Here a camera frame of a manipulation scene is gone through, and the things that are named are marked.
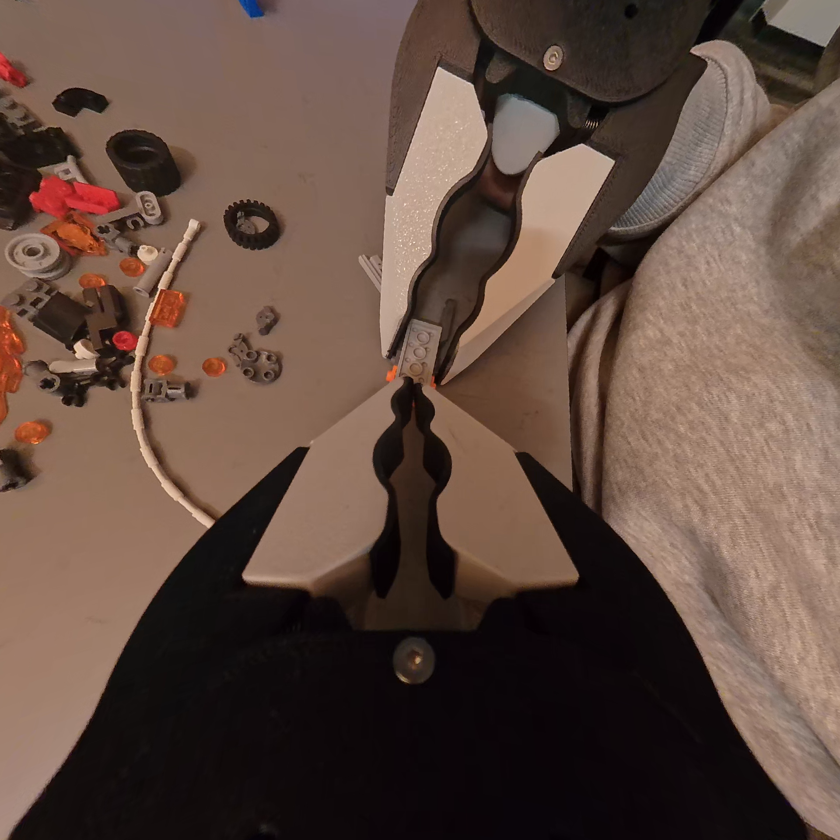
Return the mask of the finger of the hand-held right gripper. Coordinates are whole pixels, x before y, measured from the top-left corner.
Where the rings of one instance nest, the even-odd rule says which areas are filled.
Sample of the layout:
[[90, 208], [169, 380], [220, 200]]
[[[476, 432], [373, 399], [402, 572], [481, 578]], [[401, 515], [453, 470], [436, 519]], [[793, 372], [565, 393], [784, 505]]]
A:
[[477, 361], [551, 288], [613, 166], [613, 159], [585, 144], [534, 159], [514, 203], [510, 240], [479, 283], [476, 312], [458, 331], [439, 384]]
[[491, 131], [474, 83], [446, 66], [429, 71], [416, 121], [408, 83], [395, 82], [389, 151], [402, 162], [386, 187], [381, 270], [381, 350], [394, 357], [409, 322], [442, 329], [439, 361], [475, 361], [494, 338], [469, 339], [481, 284], [501, 254], [501, 215], [478, 195]]

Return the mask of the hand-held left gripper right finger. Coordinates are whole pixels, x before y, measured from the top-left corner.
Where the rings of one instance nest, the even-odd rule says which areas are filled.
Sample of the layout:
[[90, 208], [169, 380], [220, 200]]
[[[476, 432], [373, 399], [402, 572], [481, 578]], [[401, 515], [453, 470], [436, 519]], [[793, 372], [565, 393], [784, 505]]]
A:
[[574, 585], [578, 571], [518, 453], [434, 388], [417, 385], [429, 579], [445, 599], [495, 601]]

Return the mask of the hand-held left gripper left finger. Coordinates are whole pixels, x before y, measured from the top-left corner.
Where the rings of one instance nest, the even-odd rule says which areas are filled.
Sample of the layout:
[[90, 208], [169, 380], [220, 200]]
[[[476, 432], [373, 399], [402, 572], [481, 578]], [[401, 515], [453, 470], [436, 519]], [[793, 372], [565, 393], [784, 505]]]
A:
[[309, 445], [244, 580], [334, 599], [384, 596], [401, 538], [392, 477], [415, 386], [391, 382]]

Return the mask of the grey lego plate assembly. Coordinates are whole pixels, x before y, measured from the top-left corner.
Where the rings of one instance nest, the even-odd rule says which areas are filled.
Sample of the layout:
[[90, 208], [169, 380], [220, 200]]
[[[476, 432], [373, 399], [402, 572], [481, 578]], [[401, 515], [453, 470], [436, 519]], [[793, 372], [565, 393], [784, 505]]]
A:
[[438, 356], [452, 337], [456, 310], [456, 299], [449, 298], [436, 322], [414, 318], [408, 323], [395, 364], [385, 376], [387, 383], [409, 378], [417, 384], [436, 388]]

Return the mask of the person's right forearm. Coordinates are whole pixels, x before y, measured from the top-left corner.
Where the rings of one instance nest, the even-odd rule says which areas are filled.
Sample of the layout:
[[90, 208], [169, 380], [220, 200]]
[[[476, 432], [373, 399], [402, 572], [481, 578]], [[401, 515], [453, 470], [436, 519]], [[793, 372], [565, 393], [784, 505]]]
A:
[[609, 229], [610, 242], [639, 240], [673, 222], [770, 128], [770, 101], [739, 47], [716, 39], [691, 52], [707, 66], [656, 172]]

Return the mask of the dark grey round lego plate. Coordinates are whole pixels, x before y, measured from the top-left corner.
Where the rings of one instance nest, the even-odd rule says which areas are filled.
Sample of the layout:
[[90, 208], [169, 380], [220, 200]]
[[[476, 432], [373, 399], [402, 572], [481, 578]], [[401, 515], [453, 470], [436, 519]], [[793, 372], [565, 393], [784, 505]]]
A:
[[238, 362], [238, 368], [246, 380], [267, 385], [276, 382], [281, 375], [281, 358], [264, 350], [247, 350]]

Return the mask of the small thin black lego tire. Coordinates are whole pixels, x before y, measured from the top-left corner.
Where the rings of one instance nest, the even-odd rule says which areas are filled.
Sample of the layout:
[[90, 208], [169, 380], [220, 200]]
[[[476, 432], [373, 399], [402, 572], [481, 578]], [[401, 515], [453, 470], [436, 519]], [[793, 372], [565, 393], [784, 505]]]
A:
[[224, 211], [224, 226], [229, 238], [240, 248], [260, 251], [275, 245], [282, 226], [274, 211], [252, 199], [236, 201]]

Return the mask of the large wide black lego tire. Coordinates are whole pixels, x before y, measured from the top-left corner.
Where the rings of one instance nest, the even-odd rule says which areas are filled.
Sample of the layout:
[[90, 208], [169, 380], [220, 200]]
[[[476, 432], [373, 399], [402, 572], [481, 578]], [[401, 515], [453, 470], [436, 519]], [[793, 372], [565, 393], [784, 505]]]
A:
[[106, 153], [125, 185], [135, 193], [167, 196], [182, 185], [170, 148], [151, 132], [126, 129], [115, 133], [106, 143]]

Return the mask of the light grey lego pin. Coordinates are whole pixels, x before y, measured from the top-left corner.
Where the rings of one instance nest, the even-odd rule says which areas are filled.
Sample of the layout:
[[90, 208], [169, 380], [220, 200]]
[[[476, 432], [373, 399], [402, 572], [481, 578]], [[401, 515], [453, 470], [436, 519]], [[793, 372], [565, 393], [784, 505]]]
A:
[[161, 248], [157, 256], [144, 265], [144, 272], [136, 279], [133, 291], [144, 298], [151, 298], [170, 265], [172, 256], [173, 252], [169, 248]]

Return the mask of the pile of mixed lego pieces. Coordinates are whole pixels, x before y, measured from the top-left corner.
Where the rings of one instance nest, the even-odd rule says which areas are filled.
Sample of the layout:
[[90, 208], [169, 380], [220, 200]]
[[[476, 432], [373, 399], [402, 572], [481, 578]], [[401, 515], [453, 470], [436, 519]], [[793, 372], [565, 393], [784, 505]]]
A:
[[[85, 176], [78, 151], [63, 129], [45, 126], [23, 103], [2, 91], [3, 232], [19, 230], [33, 216], [47, 215], [51, 222], [59, 218], [37, 213], [28, 200], [47, 176], [103, 187]], [[30, 279], [19, 273], [25, 283], [2, 300], [2, 306], [12, 312], [13, 318], [28, 320], [69, 350], [88, 337], [88, 315], [82, 304], [57, 291], [53, 280]]]

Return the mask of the black curved lego piece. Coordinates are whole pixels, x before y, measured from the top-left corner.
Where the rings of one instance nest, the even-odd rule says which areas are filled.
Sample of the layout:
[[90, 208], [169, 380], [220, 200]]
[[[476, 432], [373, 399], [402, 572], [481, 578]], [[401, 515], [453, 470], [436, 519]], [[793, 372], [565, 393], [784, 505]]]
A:
[[75, 118], [83, 111], [97, 114], [104, 113], [110, 105], [104, 95], [83, 87], [71, 87], [61, 91], [52, 101], [52, 107], [58, 113]]

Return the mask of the orange transparent lego flame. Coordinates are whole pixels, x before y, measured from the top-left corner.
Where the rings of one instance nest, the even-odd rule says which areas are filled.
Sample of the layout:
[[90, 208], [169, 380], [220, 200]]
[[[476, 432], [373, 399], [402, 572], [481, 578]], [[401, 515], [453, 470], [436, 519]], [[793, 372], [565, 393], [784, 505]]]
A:
[[1, 306], [1, 424], [8, 415], [8, 396], [18, 391], [24, 377], [24, 352], [25, 342], [14, 324], [12, 312]]

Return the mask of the orange transparent lego windshield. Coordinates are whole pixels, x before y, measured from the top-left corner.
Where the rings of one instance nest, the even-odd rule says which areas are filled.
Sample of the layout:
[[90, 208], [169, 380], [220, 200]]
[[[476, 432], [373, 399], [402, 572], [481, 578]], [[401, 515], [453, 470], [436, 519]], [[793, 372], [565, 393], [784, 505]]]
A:
[[96, 225], [75, 209], [42, 227], [39, 232], [53, 238], [71, 256], [107, 256], [109, 247], [96, 232]]

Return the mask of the large red lego piece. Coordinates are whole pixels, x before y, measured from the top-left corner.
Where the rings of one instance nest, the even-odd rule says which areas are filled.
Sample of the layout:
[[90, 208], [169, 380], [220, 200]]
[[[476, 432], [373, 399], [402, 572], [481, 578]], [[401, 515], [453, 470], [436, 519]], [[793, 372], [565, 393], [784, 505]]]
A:
[[64, 217], [70, 211], [101, 216], [122, 207], [116, 192], [83, 182], [63, 181], [56, 175], [43, 178], [39, 189], [28, 196], [33, 209], [40, 214]]

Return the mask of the light grey lego wheel hub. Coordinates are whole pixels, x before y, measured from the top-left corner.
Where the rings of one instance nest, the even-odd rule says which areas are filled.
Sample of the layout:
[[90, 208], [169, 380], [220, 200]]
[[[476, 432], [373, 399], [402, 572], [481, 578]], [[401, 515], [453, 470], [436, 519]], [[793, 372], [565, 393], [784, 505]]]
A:
[[30, 279], [58, 280], [71, 268], [70, 255], [47, 234], [15, 236], [7, 243], [4, 256], [11, 267]]

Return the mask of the white box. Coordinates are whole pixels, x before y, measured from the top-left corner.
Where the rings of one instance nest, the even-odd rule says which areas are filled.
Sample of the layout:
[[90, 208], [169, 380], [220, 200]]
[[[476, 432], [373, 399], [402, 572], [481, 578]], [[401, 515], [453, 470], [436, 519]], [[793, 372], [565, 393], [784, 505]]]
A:
[[839, 28], [839, 1], [766, 1], [762, 12], [770, 26], [822, 48]]

